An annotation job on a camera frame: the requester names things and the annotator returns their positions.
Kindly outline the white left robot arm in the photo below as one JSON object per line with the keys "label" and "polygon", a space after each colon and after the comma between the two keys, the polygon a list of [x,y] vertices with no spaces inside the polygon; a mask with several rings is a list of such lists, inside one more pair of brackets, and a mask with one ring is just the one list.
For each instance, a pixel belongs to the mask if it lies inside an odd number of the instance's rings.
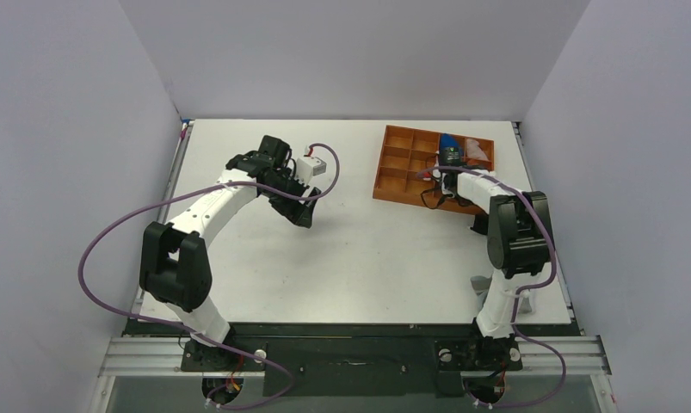
{"label": "white left robot arm", "polygon": [[166,223],[153,222],[143,234],[139,285],[165,304],[205,345],[203,358],[226,370],[237,358],[237,346],[226,340],[231,326],[213,303],[210,243],[231,219],[259,196],[298,227],[309,228],[322,192],[310,185],[327,170],[308,150],[292,157],[285,141],[265,135],[259,147],[231,158],[215,183],[191,206]]}

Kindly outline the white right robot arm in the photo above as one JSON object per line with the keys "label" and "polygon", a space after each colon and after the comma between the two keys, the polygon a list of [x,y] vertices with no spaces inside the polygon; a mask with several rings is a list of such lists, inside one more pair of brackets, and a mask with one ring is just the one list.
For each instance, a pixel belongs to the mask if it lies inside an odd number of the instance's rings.
{"label": "white right robot arm", "polygon": [[547,283],[543,275],[553,269],[555,249],[545,194],[514,189],[488,170],[468,165],[462,155],[459,145],[441,144],[432,176],[445,196],[486,212],[473,230],[486,236],[493,272],[476,316],[481,335],[465,347],[466,358],[474,366],[487,367],[500,355],[496,339],[514,335],[518,312],[533,310],[531,290]]}

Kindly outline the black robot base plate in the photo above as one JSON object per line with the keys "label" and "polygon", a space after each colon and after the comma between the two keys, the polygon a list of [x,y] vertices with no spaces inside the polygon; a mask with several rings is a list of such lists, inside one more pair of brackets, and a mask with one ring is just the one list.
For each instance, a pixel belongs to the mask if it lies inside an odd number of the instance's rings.
{"label": "black robot base plate", "polygon": [[473,394],[495,399],[506,373],[560,374],[577,356],[576,324],[524,324],[486,339],[473,324],[236,323],[223,348],[175,327],[129,322],[103,362],[122,376],[189,376],[224,398],[254,379],[291,397]]}

